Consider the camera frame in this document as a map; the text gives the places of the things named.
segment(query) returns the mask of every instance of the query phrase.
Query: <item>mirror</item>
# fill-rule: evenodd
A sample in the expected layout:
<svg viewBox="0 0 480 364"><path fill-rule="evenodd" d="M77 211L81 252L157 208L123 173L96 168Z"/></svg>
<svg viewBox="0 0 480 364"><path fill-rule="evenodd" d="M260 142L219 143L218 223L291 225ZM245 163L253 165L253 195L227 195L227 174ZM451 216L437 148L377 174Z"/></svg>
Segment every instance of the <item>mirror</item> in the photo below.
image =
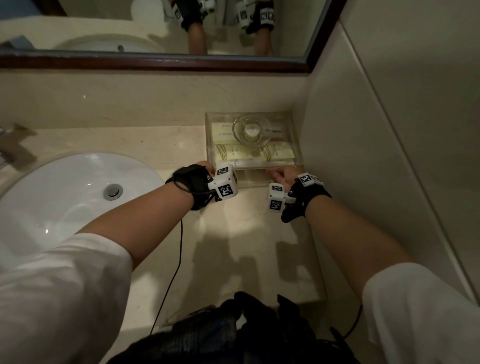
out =
<svg viewBox="0 0 480 364"><path fill-rule="evenodd" d="M93 52L113 60L130 55L129 64L132 55L143 55L143 60L190 55L305 63L309 46L315 37L328 39L344 4L338 0L3 0L0 66L38 67L12 62L23 55L61 57L66 52L84 60ZM62 68L59 61L48 67L46 60L39 60L42 68ZM86 64L83 68L95 68Z"/></svg>

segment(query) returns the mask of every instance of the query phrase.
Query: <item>hand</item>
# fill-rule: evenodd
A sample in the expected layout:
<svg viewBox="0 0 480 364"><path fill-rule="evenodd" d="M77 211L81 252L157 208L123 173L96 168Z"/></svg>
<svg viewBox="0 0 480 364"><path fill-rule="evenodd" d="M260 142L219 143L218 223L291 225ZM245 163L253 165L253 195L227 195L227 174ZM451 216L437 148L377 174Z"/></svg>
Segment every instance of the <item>hand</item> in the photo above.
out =
<svg viewBox="0 0 480 364"><path fill-rule="evenodd" d="M295 166L283 166L279 168L267 168L267 172L270 173L277 183L281 183L287 192L290 192L295 179L299 174L305 173L303 167Z"/></svg>
<svg viewBox="0 0 480 364"><path fill-rule="evenodd" d="M215 176L215 167L209 161L201 160L200 162L197 162L195 164L198 164L199 166L204 166L205 168L207 168L207 171L208 173L210 173L210 176L212 177Z"/></svg>

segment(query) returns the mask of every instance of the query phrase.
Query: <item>countertop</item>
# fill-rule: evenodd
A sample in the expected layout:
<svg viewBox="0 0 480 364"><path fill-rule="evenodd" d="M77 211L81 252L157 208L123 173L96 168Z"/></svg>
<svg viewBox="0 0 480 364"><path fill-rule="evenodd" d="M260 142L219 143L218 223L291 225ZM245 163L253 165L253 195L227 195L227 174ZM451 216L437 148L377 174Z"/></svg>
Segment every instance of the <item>countertop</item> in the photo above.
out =
<svg viewBox="0 0 480 364"><path fill-rule="evenodd" d="M5 189L34 166L79 152L113 152L136 158L166 180L177 168L206 159L204 126L44 129L4 137L17 156L0 170ZM158 323L174 322L239 290L266 305L282 294L296 303L325 300L312 233L304 219L284 224L266 211L267 187L240 189L183 219L182 264ZM180 225L133 272L117 352L148 334L179 258Z"/></svg>

